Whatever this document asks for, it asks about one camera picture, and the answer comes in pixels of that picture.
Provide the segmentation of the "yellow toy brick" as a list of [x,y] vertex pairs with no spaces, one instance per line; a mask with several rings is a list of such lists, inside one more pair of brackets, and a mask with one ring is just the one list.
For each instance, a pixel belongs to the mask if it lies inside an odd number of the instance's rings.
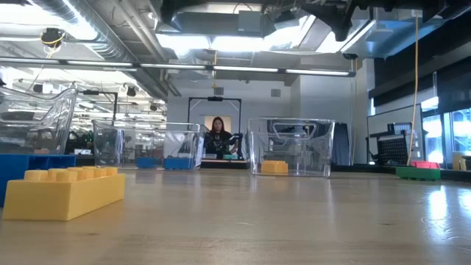
[[28,170],[7,182],[2,219],[70,221],[123,200],[124,187],[116,167]]
[[287,175],[288,164],[282,160],[265,160],[261,164],[261,174]]

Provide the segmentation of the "green toy brick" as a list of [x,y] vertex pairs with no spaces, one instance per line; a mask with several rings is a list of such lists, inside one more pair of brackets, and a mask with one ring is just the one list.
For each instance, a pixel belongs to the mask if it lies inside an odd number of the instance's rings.
[[441,171],[439,169],[424,169],[416,167],[397,167],[395,174],[400,179],[437,181],[441,180]]

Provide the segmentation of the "black perforated metal cart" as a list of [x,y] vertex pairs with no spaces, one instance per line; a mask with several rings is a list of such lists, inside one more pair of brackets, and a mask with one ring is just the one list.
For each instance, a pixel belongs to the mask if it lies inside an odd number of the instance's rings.
[[386,131],[366,137],[369,159],[380,166],[407,166],[424,160],[419,136],[411,122],[387,124]]

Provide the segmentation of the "clear plastic bin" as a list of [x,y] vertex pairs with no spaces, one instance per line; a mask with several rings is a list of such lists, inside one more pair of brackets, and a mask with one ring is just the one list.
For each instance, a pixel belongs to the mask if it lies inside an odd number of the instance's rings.
[[30,94],[0,87],[0,153],[62,155],[79,91]]
[[138,169],[137,158],[157,158],[154,169],[164,169],[164,158],[190,158],[194,160],[193,170],[201,166],[207,132],[201,124],[146,120],[93,120],[92,123],[97,166]]
[[[328,119],[257,118],[247,125],[252,175],[329,177],[335,121]],[[287,175],[261,174],[265,160],[288,164]]]

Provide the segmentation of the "red flat object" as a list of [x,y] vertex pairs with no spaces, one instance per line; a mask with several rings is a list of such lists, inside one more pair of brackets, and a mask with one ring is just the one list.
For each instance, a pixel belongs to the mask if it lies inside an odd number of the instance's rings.
[[421,169],[440,169],[440,165],[438,163],[422,160],[411,161],[411,165]]

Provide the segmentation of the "person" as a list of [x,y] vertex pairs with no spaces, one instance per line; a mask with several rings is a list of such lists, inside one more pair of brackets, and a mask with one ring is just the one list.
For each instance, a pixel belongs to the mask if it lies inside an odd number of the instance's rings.
[[205,134],[205,153],[223,159],[238,151],[238,139],[224,128],[224,121],[217,116],[213,119],[211,130]]

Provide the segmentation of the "long ceiling light bar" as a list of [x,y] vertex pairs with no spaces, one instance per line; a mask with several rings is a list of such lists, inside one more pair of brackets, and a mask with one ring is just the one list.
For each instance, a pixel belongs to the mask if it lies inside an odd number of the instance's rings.
[[90,60],[61,60],[40,59],[28,57],[0,57],[3,64],[23,64],[28,66],[47,66],[48,68],[112,68],[122,71],[124,69],[164,69],[180,71],[238,71],[264,74],[290,74],[326,77],[355,77],[355,71],[336,71],[326,69],[304,69],[304,68],[272,68],[254,66],[221,66],[221,65],[186,65],[173,63],[128,63],[128,62],[106,62]]

